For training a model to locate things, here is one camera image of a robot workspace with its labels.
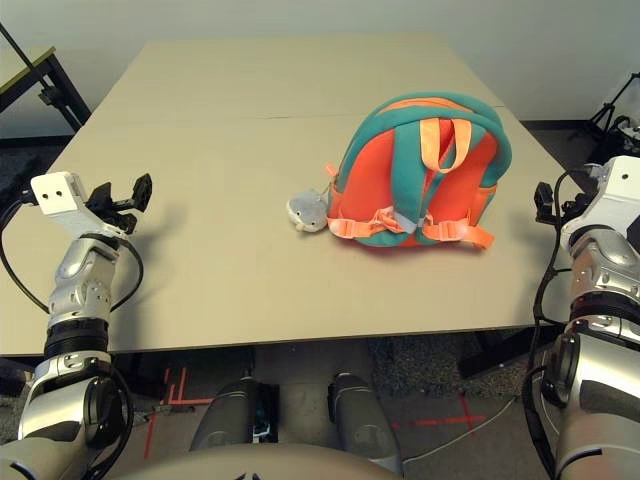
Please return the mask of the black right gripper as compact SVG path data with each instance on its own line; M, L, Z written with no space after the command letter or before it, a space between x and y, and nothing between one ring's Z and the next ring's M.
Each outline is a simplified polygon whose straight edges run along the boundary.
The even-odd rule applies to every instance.
M554 215L554 194L546 182L539 182L534 192L536 221L538 223L567 223L581 216L591 204L593 196L578 193L572 200L564 201Z

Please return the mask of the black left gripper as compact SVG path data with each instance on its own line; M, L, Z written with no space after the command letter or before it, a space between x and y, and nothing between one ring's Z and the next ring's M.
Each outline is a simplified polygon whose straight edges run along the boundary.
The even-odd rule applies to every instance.
M137 218L129 210L144 212L152 195L152 179L149 173L139 177L133 187L131 199L112 201L110 182L94 188L90 195L90 210L98 211L98 216L107 224L117 227L125 234L134 232Z

